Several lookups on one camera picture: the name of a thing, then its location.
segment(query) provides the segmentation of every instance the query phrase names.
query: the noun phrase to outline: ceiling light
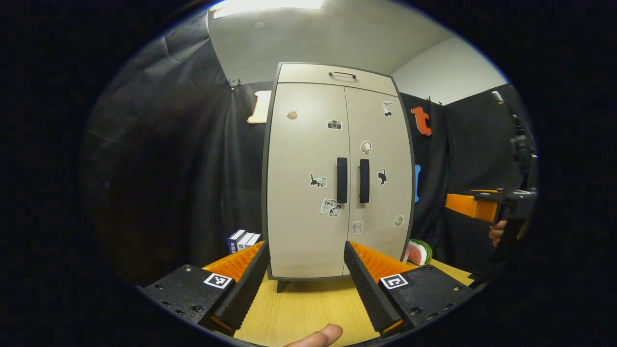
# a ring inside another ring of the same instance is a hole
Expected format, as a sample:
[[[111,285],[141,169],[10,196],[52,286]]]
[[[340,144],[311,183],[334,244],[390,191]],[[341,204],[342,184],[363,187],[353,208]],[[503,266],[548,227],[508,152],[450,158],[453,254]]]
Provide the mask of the ceiling light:
[[[266,9],[309,9],[317,10],[323,0],[224,0],[212,6],[214,19],[242,12]]]

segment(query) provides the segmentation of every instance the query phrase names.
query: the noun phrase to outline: cabinet leg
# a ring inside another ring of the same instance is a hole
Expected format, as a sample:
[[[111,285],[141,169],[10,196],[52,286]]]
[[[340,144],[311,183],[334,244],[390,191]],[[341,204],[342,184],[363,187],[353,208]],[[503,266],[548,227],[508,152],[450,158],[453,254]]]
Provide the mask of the cabinet leg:
[[[281,293],[283,290],[285,290],[285,287],[287,287],[289,282],[290,281],[278,281],[278,283],[276,284],[276,292]]]

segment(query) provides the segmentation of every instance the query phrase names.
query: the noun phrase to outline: ceiling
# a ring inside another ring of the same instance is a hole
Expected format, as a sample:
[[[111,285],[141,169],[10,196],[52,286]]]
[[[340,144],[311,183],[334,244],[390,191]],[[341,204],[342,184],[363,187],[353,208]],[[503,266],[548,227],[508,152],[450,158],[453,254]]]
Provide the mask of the ceiling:
[[[208,30],[223,71],[272,81],[278,62],[345,65],[391,75],[454,36],[420,12],[386,0],[323,0],[318,10],[269,9],[218,19]]]

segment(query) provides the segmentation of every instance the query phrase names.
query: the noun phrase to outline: white wall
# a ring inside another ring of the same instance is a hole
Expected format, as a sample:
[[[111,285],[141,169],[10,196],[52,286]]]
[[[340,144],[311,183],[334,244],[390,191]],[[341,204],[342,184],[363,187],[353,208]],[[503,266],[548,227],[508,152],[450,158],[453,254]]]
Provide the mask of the white wall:
[[[444,105],[508,83],[475,48],[458,37],[422,52],[392,74],[401,93]]]

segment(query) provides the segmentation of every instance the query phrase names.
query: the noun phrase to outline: book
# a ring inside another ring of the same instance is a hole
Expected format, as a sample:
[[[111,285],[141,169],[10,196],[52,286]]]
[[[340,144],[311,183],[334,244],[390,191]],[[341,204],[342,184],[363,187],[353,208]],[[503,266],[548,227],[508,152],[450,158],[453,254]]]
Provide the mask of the book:
[[[242,251],[244,248],[246,248],[246,243],[249,242],[253,235],[255,235],[255,233],[246,233],[244,234],[244,236],[242,236],[240,241],[238,241],[238,251]]]
[[[247,247],[251,247],[252,245],[256,244],[259,242],[259,239],[261,239],[262,234],[255,234],[253,235],[252,238],[250,238],[250,240],[246,243],[246,245],[244,245],[245,248]]]
[[[244,234],[246,234],[246,230],[238,229],[237,232],[227,238],[227,245],[230,249],[230,254],[238,251],[238,240],[240,240]]]

